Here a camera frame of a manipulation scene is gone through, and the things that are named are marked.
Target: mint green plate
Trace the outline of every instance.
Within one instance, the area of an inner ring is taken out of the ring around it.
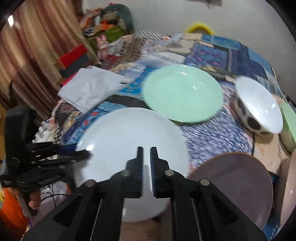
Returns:
[[[187,123],[213,117],[223,103],[219,83],[205,71],[185,65],[172,65],[149,74],[142,95],[152,110]]]

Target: human hand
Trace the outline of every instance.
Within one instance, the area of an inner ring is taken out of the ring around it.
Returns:
[[[17,188],[7,188],[7,190],[12,196],[14,196],[16,198],[21,196],[21,192]],[[37,208],[40,207],[40,203],[41,203],[40,196],[41,196],[40,191],[36,191],[36,192],[33,192],[33,193],[30,194],[31,201],[29,201],[29,206],[32,209],[37,209]]]

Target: purple-brown plate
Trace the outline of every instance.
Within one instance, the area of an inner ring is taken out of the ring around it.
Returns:
[[[255,157],[226,153],[200,165],[188,179],[206,178],[227,196],[260,229],[270,215],[273,189],[269,173]]]

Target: folded white napkin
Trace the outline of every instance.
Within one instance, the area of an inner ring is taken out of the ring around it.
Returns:
[[[124,76],[111,71],[92,67],[80,69],[74,78],[61,88],[58,95],[82,113],[122,88]]]

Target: table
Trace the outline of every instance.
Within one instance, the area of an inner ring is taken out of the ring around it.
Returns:
[[[219,154],[244,152],[258,158],[271,173],[278,174],[282,161],[290,157],[278,135],[268,140],[255,136],[236,115],[234,79],[239,75],[257,80],[277,98],[279,105],[286,101],[270,64],[247,46],[219,36],[181,34],[169,38],[143,30],[112,43],[112,53],[102,68],[132,78],[131,83],[84,115],[60,100],[49,120],[55,130],[55,142],[77,143],[97,118],[111,111],[148,108],[141,96],[145,77],[169,64],[185,64],[212,75],[224,91],[223,107],[215,117],[197,124],[176,123],[187,139],[191,170]],[[273,219],[263,231],[271,239],[278,226]]]

